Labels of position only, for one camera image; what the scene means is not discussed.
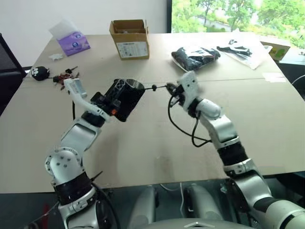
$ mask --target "keys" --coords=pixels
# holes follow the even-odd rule
[[[68,69],[65,70],[65,72],[68,73],[68,74],[71,74],[72,71],[73,71],[74,69],[76,69],[77,67],[78,67],[78,66],[76,66],[76,67],[74,67],[74,68],[71,68],[71,69],[68,68]]]

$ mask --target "wooden table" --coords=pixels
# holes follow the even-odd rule
[[[50,41],[34,66],[46,66],[51,76],[79,66],[88,97],[105,93],[115,78],[133,78],[145,86],[175,82],[183,71],[171,60],[171,51],[187,44],[216,46],[231,33],[150,34],[148,60],[121,61],[110,35],[88,36],[90,50],[53,62],[62,53]],[[305,170],[305,104],[287,81],[271,83],[264,73],[281,73],[252,33],[242,33],[265,61],[256,69],[225,54],[198,73],[202,97],[223,106],[233,121],[249,157],[263,175]],[[126,123],[115,118],[84,154],[89,176],[100,170],[103,187],[226,178],[212,144],[193,147],[191,139],[169,122],[165,89],[146,91]],[[83,110],[76,106],[76,115]],[[190,132],[194,125],[181,107],[172,109],[173,119]],[[0,193],[53,191],[45,171],[48,152],[59,143],[72,122],[71,98],[51,79],[37,82],[25,78],[0,118]],[[208,137],[200,126],[197,135]]]

